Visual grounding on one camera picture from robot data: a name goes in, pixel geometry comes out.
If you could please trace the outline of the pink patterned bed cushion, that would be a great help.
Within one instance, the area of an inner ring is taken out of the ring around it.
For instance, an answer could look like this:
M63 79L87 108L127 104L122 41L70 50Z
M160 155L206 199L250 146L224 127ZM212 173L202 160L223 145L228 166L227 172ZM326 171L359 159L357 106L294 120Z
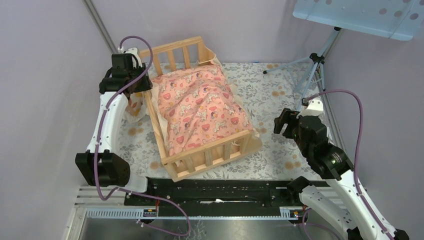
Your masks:
M152 83L151 101L169 156L254 130L219 64L179 69Z

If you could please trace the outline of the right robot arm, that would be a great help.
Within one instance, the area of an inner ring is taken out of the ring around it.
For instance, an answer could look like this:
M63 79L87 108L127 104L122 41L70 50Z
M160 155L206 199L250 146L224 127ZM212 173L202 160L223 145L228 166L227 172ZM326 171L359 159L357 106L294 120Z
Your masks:
M344 240L408 240L380 213L361 182L346 153L330 143L327 127L319 115L324 111L320 98L309 100L302 111L284 108L274 119L275 134L294 140L310 168L339 196L345 209L325 197L303 176L291 181L287 201L293 206L304 204L318 213Z

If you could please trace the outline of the wooden pet bed frame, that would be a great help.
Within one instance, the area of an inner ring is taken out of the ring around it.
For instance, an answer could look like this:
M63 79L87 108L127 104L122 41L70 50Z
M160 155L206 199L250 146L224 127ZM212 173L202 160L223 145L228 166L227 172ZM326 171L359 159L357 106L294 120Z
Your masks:
M140 50L156 77L144 93L160 161L175 182L262 147L250 114L201 36Z

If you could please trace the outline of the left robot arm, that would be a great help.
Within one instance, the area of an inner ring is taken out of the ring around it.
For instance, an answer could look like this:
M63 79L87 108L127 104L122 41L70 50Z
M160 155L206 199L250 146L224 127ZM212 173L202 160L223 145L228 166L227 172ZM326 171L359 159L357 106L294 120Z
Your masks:
M153 84L136 47L111 56L112 67L99 83L100 107L93 136L75 164L90 186L125 187L135 182L130 165L116 152L118 133L130 97Z

